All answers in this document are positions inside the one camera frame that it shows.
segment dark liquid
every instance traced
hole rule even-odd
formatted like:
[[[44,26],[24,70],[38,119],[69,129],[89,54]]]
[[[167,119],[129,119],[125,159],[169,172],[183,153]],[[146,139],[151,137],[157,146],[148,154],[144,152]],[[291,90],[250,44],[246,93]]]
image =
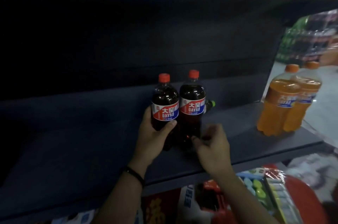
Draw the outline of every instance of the dark liquid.
[[[180,88],[180,97],[187,100],[200,100],[205,98],[205,89],[201,85],[182,85]],[[187,115],[182,112],[179,114],[180,139],[179,145],[183,149],[192,146],[191,137],[201,137],[201,118],[203,113],[199,115]]]
[[[171,85],[160,84],[155,88],[151,101],[157,105],[168,106],[179,101],[179,94]],[[151,115],[151,124],[156,131],[161,130],[168,122],[169,121],[159,121]],[[178,125],[176,125],[167,136],[163,150],[167,151],[175,144],[178,133],[179,128]]]

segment person's right hand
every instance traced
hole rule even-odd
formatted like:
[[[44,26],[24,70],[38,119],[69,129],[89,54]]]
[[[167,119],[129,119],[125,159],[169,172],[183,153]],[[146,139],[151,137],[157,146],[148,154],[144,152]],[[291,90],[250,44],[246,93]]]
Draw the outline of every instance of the person's right hand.
[[[210,124],[203,136],[211,137],[209,145],[195,136],[191,139],[205,171],[213,179],[217,179],[224,174],[232,174],[230,146],[222,124]]]

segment orange liquid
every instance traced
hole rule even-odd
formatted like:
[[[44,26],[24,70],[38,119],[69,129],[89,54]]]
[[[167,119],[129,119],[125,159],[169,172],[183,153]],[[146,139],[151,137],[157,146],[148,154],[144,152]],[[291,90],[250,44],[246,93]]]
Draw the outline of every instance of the orange liquid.
[[[298,82],[302,87],[302,91],[304,90],[305,92],[317,92],[321,87],[321,82],[310,78],[302,78]],[[295,131],[300,128],[305,112],[309,106],[311,106],[311,103],[296,102],[287,115],[283,129],[285,131]]]
[[[296,82],[285,79],[272,80],[269,86],[269,90],[270,89],[281,94],[293,94],[294,96],[301,90]],[[267,136],[277,136],[283,133],[284,122],[291,109],[292,107],[280,107],[277,104],[273,104],[269,102],[268,97],[266,97],[264,110],[257,123],[257,129]]]

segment bottle label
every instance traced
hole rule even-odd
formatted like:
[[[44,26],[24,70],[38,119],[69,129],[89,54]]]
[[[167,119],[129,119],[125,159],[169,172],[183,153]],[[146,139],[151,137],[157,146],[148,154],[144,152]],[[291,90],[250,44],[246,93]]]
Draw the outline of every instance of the bottle label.
[[[187,100],[180,98],[180,111],[187,115],[202,114],[205,107],[205,98],[200,100]]]
[[[313,99],[316,97],[318,90],[307,90],[302,89],[298,96],[298,102],[303,104],[311,104]]]
[[[155,119],[160,121],[170,121],[177,118],[179,115],[179,102],[169,106],[151,105],[152,115]]]
[[[298,93],[278,92],[269,87],[265,100],[278,107],[293,107],[298,98]]]

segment orange soda bottle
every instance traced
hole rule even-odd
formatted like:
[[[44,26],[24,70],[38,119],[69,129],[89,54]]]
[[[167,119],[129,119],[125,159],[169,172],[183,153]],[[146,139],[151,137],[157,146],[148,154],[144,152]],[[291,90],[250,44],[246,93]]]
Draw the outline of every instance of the orange soda bottle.
[[[285,72],[277,75],[270,83],[264,110],[257,123],[257,129],[267,136],[277,136],[283,132],[286,116],[301,90],[301,87],[291,80],[298,70],[298,65],[289,64],[285,67]]]
[[[302,125],[305,112],[311,106],[322,81],[317,74],[318,62],[310,61],[305,63],[306,70],[299,72],[292,79],[301,87],[301,92],[294,107],[290,110],[284,123],[285,131],[295,131]]]

